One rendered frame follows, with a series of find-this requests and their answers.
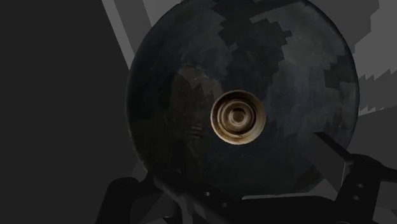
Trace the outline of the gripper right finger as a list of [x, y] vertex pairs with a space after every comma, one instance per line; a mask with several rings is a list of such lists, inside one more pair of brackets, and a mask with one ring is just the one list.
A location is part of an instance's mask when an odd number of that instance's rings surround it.
[[397, 209], [397, 170], [349, 153], [324, 132], [312, 135], [312, 163], [338, 192], [335, 224], [375, 224], [375, 207]]

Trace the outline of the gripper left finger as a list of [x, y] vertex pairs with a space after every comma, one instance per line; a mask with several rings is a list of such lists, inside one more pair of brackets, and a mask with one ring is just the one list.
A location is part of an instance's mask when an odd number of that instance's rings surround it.
[[235, 201], [171, 170], [112, 181], [95, 224], [243, 224]]

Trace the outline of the dark round vase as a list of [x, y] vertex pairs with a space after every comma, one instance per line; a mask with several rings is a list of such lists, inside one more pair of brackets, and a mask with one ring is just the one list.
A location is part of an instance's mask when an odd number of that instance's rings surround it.
[[[211, 127], [216, 100], [234, 90], [265, 111], [264, 130], [247, 144]], [[352, 53], [309, 0], [184, 0], [143, 39], [126, 98], [148, 171], [178, 171], [235, 199], [312, 190], [323, 177], [302, 156], [310, 136], [348, 146], [358, 107]]]

